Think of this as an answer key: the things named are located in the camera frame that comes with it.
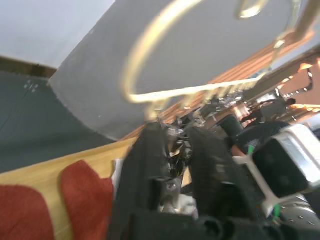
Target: red cloth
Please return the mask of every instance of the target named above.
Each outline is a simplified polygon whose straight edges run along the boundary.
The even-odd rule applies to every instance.
[[[75,240],[102,240],[111,220],[113,184],[101,179],[84,161],[61,174],[61,190]]]
[[[0,240],[54,240],[49,210],[36,190],[0,185]]]

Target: gold metal rod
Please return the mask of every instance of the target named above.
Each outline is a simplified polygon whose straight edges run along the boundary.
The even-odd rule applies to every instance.
[[[212,91],[207,91],[202,97],[202,103],[209,103],[214,95],[216,95],[219,91],[219,88],[216,88]]]
[[[239,88],[238,85],[234,85],[232,88],[229,89],[229,94],[233,94]]]
[[[193,7],[201,3],[203,0],[175,0],[169,4],[147,27],[145,32],[140,36],[136,44],[134,45],[132,51],[130,52],[126,64],[124,66],[121,75],[121,92],[123,93],[125,99],[130,103],[141,104],[141,103],[154,103],[163,101],[172,97],[177,96],[189,96],[194,95],[201,91],[213,91],[217,88],[226,88],[233,85],[247,85],[254,86],[258,80],[260,80],[268,71],[266,69],[257,78],[233,81],[233,82],[222,82],[216,84],[208,84],[196,87],[187,87],[183,89],[174,89],[168,91],[152,92],[145,94],[136,94],[136,82],[137,79],[144,68],[146,61],[152,54],[153,50],[157,47],[158,43],[164,38],[169,29],[187,12],[189,12]],[[253,8],[240,9],[239,16],[241,18],[249,18],[257,15],[263,7],[266,5],[268,0],[258,0]],[[277,58],[281,47],[285,43],[284,38],[291,30],[292,26],[296,22],[298,17],[298,10],[300,8],[301,0],[291,0],[292,2],[292,14],[291,20],[284,32],[276,39],[274,43],[274,53],[272,61],[269,66]]]
[[[222,89],[219,94],[218,94],[218,98],[223,98],[226,96],[226,94],[228,93],[228,87],[225,87],[224,89]]]
[[[185,15],[188,11],[202,1],[203,0],[175,0],[153,20],[153,22],[147,27],[144,34],[140,36],[128,56],[122,73],[121,91],[123,92],[124,97],[130,103],[141,104],[147,102],[157,102],[167,98],[191,95],[200,91],[213,90],[217,88],[211,84],[200,87],[188,87],[179,90],[169,90],[146,94],[136,94],[135,92],[137,78],[157,44],[162,40],[173,24],[175,24],[183,15]],[[219,87],[226,86],[230,86],[230,84],[223,83],[219,85]]]
[[[320,0],[309,0],[292,35],[294,42],[302,40],[320,14]]]

